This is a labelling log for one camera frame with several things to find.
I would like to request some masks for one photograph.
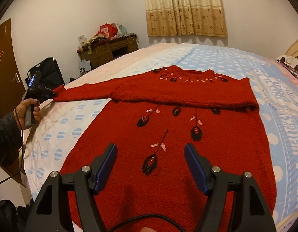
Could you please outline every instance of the polka dot bed sheet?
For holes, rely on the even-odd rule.
[[[249,77],[260,106],[275,173],[277,200],[273,218],[278,232],[287,231],[298,216],[298,85],[292,83],[292,76],[282,75],[277,62],[253,53],[181,44],[144,58],[108,79],[170,65],[199,71],[212,69],[236,79]],[[48,108],[54,108],[54,114],[45,121],[44,128],[37,128],[25,155],[33,199],[49,173],[60,170],[78,138],[109,101],[49,103]]]

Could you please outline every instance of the black chair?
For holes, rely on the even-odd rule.
[[[53,60],[53,57],[48,57],[29,69],[27,73],[28,79],[26,79],[27,85],[29,85],[29,81],[36,71],[42,73],[40,83],[45,87],[55,89],[62,84],[65,85],[58,63],[56,60]]]

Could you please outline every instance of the beige curtain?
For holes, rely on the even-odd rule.
[[[148,36],[227,37],[221,0],[145,0]]]

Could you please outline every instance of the bed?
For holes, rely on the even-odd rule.
[[[277,62],[231,48],[162,43],[107,63],[67,84],[66,89],[94,84],[164,66],[217,73],[250,84],[260,106],[269,140],[277,199],[273,219],[278,232],[298,217],[298,83]],[[35,199],[53,170],[60,170],[81,134],[110,99],[60,102],[41,106],[41,122],[31,129],[24,158],[27,184]]]

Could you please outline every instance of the hand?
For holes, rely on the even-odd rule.
[[[156,232],[155,230],[153,229],[150,229],[150,228],[147,228],[147,227],[144,227],[140,230],[140,232]]]
[[[26,114],[26,107],[31,105],[31,104],[36,104],[37,103],[37,106],[34,108],[34,112],[33,112],[33,115],[34,115],[34,119],[36,121],[39,122],[39,106],[40,106],[40,103],[37,101],[37,99],[26,99],[26,100],[23,100],[17,107],[16,109],[13,111],[13,114],[15,116],[15,120],[17,122],[17,125],[18,125],[18,128],[19,130],[22,129],[25,129],[25,114]]]

